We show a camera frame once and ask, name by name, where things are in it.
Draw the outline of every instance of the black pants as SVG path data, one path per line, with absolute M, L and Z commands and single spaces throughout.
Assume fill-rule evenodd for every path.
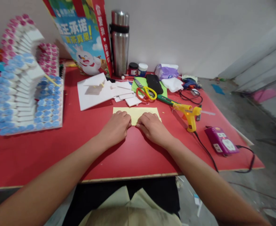
M 123 186 L 127 186 L 130 199 L 138 190 L 143 188 L 158 206 L 168 213 L 175 213 L 179 216 L 180 203 L 175 177 L 123 180 L 78 185 L 63 226 L 79 225 L 91 210 L 97 209 L 108 197 Z

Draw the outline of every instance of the paint jar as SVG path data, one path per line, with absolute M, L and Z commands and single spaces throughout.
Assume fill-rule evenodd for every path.
M 138 64 L 132 62 L 129 64 L 129 75 L 136 76 L 138 71 Z
M 145 77 L 147 69 L 148 69 L 148 65 L 147 64 L 140 63 L 138 65 L 137 76 L 139 76 L 139 77 Z

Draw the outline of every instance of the yellow scissors handle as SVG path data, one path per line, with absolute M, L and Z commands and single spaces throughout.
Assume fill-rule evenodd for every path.
M 144 86 L 143 88 L 144 88 L 145 93 L 147 94 L 147 96 L 148 96 L 151 100 L 157 99 L 157 93 L 156 93 L 153 89 L 151 89 L 151 88 L 149 88 L 149 87 L 147 87 L 147 86 Z M 148 93 L 148 91 L 151 91 L 151 92 L 155 95 L 155 97 L 151 97 L 150 94 Z

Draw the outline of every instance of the scissors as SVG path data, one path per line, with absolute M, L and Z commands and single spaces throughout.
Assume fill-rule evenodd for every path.
M 144 102 L 148 102 L 150 100 L 155 100 L 157 98 L 157 93 L 153 89 L 151 89 L 151 88 L 149 88 L 147 86 L 141 85 L 141 83 L 136 78 L 134 78 L 134 81 L 135 81 L 135 83 L 138 86 L 138 88 L 136 89 L 136 95 L 137 95 L 137 97 L 138 97 L 139 100 L 144 101 Z M 138 91 L 140 91 L 142 94 L 144 94 L 144 96 L 145 96 L 146 99 L 141 98 L 138 95 Z M 149 91 L 154 94 L 154 97 L 152 97 L 149 94 Z

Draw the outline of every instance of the purple power strip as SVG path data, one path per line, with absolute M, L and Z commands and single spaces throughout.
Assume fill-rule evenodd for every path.
M 205 133 L 218 154 L 230 155 L 239 152 L 238 148 L 229 140 L 221 128 L 210 127 L 205 129 Z

